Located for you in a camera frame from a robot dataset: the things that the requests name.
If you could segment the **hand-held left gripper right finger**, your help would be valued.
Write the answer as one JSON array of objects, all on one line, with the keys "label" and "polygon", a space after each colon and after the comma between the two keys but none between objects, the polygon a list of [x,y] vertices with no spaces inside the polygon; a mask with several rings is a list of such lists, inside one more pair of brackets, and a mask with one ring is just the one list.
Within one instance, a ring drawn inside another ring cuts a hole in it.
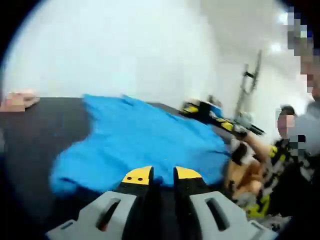
[{"label": "hand-held left gripper right finger", "polygon": [[255,220],[189,168],[173,169],[175,213],[184,240],[274,240],[277,233]]}]

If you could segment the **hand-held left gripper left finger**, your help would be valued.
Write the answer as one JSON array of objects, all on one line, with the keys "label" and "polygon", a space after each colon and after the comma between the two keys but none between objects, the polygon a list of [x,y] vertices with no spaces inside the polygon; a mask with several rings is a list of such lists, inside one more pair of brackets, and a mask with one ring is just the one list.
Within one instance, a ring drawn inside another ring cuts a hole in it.
[{"label": "hand-held left gripper left finger", "polygon": [[128,172],[118,187],[106,191],[83,207],[77,220],[68,220],[46,233],[49,240],[124,240],[136,230],[135,218],[154,179],[154,168],[145,166]]}]

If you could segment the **person's right hand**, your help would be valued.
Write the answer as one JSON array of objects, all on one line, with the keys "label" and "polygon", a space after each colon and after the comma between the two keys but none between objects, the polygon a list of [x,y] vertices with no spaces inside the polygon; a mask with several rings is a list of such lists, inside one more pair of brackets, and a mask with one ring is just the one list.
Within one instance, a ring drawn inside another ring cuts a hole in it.
[{"label": "person's right hand", "polygon": [[245,142],[232,138],[230,141],[230,161],[241,166],[255,161],[255,153]]}]

